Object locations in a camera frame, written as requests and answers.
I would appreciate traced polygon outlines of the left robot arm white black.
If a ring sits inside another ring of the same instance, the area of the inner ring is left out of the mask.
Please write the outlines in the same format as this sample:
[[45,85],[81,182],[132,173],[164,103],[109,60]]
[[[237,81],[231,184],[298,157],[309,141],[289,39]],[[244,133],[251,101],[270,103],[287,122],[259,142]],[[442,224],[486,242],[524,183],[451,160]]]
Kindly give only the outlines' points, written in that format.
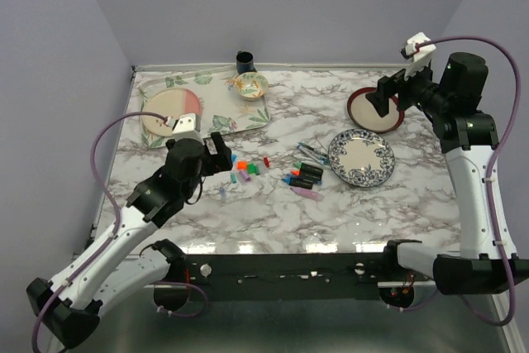
[[31,348],[38,351],[41,326],[73,349],[94,332],[104,310],[129,293],[161,279],[177,281],[183,262],[162,255],[152,266],[145,260],[126,264],[125,258],[158,231],[200,192],[203,178],[232,168],[231,149],[218,132],[211,134],[216,148],[210,153],[200,136],[183,133],[167,142],[165,163],[133,189],[124,207],[115,206],[115,222],[70,265],[51,279],[36,278],[26,294],[36,315]]

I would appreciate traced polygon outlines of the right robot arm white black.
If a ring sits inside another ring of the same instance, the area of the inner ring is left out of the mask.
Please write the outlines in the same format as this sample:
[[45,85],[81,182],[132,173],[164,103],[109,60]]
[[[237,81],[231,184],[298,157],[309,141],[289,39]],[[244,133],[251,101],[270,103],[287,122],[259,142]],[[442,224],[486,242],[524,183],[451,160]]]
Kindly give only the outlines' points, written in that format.
[[488,66],[470,53],[450,55],[441,81],[429,66],[408,77],[405,70],[378,80],[367,94],[379,116],[393,97],[398,109],[415,106],[431,121],[441,144],[460,219],[460,251],[449,254],[418,241],[399,242],[384,255],[382,274],[401,279],[416,270],[435,281],[444,295],[496,294],[528,278],[528,261],[517,254],[508,232],[498,183],[498,133],[492,116],[478,105]]

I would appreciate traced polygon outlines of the blue capped black highlighter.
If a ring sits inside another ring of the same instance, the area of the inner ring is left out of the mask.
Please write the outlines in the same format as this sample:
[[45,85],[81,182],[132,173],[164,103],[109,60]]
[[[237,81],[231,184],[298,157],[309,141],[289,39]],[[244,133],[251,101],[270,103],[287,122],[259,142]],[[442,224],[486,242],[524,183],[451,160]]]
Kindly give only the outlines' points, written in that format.
[[312,189],[314,185],[318,186],[322,184],[321,181],[313,182],[311,180],[301,179],[297,177],[284,177],[282,178],[282,181],[285,182],[288,186],[305,189]]

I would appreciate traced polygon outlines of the purple highlighter cap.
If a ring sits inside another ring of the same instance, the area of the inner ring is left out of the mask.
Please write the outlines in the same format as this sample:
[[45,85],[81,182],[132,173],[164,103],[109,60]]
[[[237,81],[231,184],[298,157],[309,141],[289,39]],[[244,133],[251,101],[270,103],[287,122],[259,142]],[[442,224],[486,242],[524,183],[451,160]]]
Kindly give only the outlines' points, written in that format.
[[245,182],[250,182],[251,181],[251,177],[250,177],[250,175],[247,173],[247,171],[245,169],[240,169],[239,170],[239,175]]

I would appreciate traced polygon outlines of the green capped black highlighter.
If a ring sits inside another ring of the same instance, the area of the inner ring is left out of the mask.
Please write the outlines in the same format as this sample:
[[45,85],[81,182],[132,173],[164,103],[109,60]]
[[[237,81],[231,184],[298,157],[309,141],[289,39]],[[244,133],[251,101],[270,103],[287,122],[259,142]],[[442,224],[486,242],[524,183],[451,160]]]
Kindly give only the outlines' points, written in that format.
[[303,162],[295,163],[294,167],[305,173],[310,173],[310,174],[315,174],[315,175],[322,175],[323,173],[323,169],[315,165],[310,165],[310,164],[303,163]]

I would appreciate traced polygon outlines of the purple capped highlighter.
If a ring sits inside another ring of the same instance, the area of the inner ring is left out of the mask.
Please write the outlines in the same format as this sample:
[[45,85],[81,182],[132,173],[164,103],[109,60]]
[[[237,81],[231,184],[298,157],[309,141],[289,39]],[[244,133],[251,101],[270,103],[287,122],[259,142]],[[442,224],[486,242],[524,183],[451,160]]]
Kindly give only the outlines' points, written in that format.
[[323,200],[323,196],[320,193],[315,192],[311,189],[299,188],[299,187],[291,187],[290,189],[300,197],[311,199],[317,202],[320,202]]

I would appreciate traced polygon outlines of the blue clear pen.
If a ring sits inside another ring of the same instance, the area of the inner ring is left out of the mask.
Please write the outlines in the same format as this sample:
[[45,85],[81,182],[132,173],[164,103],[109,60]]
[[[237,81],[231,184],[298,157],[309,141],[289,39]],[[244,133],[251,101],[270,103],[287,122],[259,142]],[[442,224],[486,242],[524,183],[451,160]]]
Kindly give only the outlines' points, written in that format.
[[322,153],[321,151],[319,151],[319,150],[317,150],[317,149],[313,148],[312,146],[309,146],[309,145],[307,145],[305,143],[299,142],[298,143],[298,147],[302,148],[302,149],[305,149],[305,150],[310,150],[311,152],[313,152],[315,154],[318,154],[320,156],[325,156],[326,158],[328,158],[328,155]]

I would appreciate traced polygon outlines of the dark slim pen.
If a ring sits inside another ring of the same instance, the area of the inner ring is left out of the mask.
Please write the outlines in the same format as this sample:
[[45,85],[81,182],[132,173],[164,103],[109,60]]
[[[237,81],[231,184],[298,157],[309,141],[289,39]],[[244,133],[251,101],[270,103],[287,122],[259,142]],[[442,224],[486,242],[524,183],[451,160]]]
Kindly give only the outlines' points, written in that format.
[[310,150],[305,150],[305,149],[303,149],[303,153],[306,156],[310,157],[311,159],[315,160],[320,165],[325,165],[325,166],[329,165],[329,160],[325,156],[320,156],[318,154],[311,152]]

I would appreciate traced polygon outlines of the orange capped black highlighter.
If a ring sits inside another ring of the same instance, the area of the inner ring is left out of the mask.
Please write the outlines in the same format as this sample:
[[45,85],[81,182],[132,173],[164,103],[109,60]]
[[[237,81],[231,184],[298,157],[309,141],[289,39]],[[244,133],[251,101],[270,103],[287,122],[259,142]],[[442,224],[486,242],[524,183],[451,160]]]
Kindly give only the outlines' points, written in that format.
[[312,169],[296,169],[291,172],[292,176],[295,176],[300,179],[312,180],[312,181],[321,181],[322,180],[322,171],[316,171]]

